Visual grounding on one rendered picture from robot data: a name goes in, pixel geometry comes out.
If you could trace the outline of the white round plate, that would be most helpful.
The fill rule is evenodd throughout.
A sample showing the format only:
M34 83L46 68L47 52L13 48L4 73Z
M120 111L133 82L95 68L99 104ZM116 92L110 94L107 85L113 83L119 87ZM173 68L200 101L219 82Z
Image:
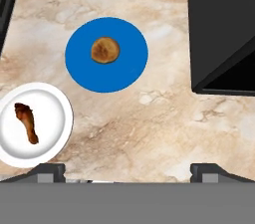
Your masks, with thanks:
M72 106L56 87L17 87L0 100L0 160L19 168L48 162L68 142L73 122Z

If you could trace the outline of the blue round plate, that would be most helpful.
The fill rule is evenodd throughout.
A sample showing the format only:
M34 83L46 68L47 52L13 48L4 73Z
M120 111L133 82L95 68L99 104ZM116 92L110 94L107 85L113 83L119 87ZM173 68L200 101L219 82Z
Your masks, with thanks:
M133 84L145 69L148 47L132 23L114 17L87 22L71 36L66 68L86 90L114 93Z

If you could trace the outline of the black toaster oven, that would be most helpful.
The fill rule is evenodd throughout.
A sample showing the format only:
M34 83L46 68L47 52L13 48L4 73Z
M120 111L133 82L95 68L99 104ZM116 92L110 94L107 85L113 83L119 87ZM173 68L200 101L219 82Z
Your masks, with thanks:
M191 89L255 97L255 0L188 0Z

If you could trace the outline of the round brown bread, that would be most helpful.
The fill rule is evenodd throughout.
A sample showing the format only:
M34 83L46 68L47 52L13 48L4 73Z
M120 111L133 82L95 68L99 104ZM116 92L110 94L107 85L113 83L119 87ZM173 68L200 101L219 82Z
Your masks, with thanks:
M91 49L92 59L100 64L108 64L115 61L119 54L119 44L109 37L99 38L94 42Z

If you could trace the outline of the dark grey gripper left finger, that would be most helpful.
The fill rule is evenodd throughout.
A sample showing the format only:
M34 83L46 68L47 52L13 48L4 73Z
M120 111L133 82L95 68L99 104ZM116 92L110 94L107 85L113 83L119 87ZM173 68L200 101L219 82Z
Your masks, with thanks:
M64 163L41 163L25 174L3 180L4 183L65 183Z

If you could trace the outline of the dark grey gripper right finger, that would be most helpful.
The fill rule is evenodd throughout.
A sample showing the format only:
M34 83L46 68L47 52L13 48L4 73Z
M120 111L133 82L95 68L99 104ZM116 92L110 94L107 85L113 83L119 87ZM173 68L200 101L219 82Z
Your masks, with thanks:
M248 182L251 179L232 174L216 163L192 163L190 165L191 183Z

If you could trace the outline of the brown chicken drumstick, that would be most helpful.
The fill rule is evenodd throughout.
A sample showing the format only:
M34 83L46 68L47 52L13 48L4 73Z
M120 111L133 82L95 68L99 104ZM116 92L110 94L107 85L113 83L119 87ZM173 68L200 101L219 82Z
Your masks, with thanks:
M14 108L16 118L25 126L29 142L37 144L39 142L39 138L35 132L33 111L29 106L21 103L16 103Z

